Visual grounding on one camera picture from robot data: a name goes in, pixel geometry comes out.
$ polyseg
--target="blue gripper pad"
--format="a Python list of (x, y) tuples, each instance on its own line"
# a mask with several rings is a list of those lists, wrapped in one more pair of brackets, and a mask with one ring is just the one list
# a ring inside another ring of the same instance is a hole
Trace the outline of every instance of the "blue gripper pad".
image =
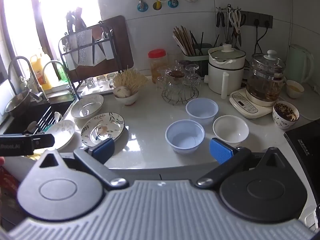
[(232, 147), (227, 147), (217, 138), (212, 138), (209, 144), (209, 150), (212, 157), (221, 165), (233, 156)]

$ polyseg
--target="bowl with leaf pattern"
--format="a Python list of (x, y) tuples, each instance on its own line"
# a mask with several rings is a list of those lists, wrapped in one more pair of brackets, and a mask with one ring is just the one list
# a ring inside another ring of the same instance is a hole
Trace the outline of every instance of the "bowl with leaf pattern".
[(113, 112), (98, 114), (91, 118), (81, 130), (81, 141), (89, 147), (112, 138), (116, 141), (124, 129), (124, 119)]

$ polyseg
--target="electric kettle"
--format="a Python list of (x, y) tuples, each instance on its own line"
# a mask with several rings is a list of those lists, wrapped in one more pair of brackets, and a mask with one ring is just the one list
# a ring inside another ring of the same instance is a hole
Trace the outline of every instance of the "electric kettle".
[(288, 80), (305, 83), (312, 77), (313, 65), (313, 55), (307, 49), (296, 44), (291, 44), (284, 76)]

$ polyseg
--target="scissors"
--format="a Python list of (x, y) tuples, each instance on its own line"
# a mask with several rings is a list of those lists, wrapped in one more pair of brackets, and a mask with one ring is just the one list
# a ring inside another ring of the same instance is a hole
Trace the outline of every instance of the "scissors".
[(238, 9), (235, 9), (233, 12), (229, 14), (229, 20), (231, 24), (234, 26), (236, 33), (240, 34), (240, 23), (241, 23), (241, 13)]
[(239, 41), (239, 45), (241, 47), (241, 33), (240, 33), (240, 27), (244, 25), (244, 22), (246, 20), (245, 14), (243, 15), (244, 17), (241, 19), (241, 12), (238, 9), (235, 9), (233, 12), (230, 13), (229, 15), (229, 20), (231, 24), (233, 25), (233, 36)]

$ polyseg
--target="light blue plastic bowl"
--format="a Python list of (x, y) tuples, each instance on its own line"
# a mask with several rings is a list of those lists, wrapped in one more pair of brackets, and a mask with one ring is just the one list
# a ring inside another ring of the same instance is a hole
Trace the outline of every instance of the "light blue plastic bowl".
[(165, 139), (172, 149), (180, 154), (194, 152), (204, 140), (202, 125), (193, 120), (179, 120), (169, 125)]
[(213, 123), (219, 107), (215, 101), (209, 98), (195, 98), (187, 103), (186, 111), (191, 120), (205, 126)]

